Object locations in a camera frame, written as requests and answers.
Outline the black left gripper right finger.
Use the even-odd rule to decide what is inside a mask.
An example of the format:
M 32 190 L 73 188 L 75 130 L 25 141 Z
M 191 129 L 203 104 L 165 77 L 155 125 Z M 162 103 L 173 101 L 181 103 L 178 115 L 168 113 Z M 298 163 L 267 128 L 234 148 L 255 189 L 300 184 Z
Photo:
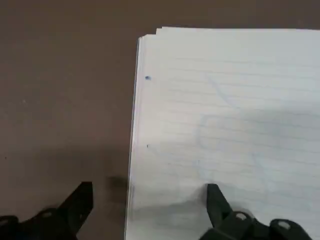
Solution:
M 268 225 L 243 211 L 233 210 L 214 183 L 206 185 L 206 210 L 212 228 L 201 240 L 310 240 L 301 225 L 288 219 L 276 218 Z

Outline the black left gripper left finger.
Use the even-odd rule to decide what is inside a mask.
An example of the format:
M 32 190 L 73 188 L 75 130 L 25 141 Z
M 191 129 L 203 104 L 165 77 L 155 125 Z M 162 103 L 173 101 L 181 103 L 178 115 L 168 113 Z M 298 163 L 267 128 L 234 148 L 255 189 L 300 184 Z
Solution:
M 76 240 L 94 206 L 93 183 L 83 181 L 58 207 L 47 208 L 19 221 L 15 215 L 0 217 L 2 240 Z

